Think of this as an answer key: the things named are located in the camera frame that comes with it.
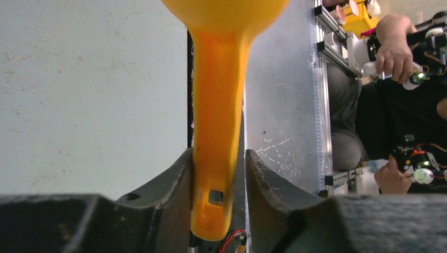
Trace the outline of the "operator lower hand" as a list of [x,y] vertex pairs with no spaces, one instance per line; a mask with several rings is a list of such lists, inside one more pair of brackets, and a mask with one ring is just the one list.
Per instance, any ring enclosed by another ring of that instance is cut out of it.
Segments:
[[396,159],[390,154],[386,165],[374,173],[374,180],[382,194],[407,194],[412,179],[399,171]]

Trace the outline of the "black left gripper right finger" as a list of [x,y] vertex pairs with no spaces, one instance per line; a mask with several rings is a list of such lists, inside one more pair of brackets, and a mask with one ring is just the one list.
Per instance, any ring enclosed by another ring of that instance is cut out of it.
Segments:
[[320,198],[246,152],[253,252],[446,252],[446,195]]

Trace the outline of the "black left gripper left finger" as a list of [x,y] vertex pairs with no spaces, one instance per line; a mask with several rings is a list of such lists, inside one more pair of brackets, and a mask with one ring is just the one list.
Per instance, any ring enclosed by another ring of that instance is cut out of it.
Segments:
[[1,196],[1,252],[187,252],[192,151],[116,201],[99,194]]

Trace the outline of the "yellow plastic food scoop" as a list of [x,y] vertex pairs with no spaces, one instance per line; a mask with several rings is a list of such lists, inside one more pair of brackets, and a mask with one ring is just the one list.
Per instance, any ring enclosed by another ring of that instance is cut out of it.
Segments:
[[164,1],[193,40],[192,233],[226,236],[232,217],[249,51],[287,1]]

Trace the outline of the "operator upper hand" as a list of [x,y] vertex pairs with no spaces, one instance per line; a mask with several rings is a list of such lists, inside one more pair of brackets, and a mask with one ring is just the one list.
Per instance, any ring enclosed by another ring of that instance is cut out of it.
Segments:
[[409,80],[413,71],[414,46],[409,46],[407,36],[416,32],[412,21],[401,14],[389,14],[376,27],[376,37],[380,43],[375,57],[378,73],[385,73],[397,83]]

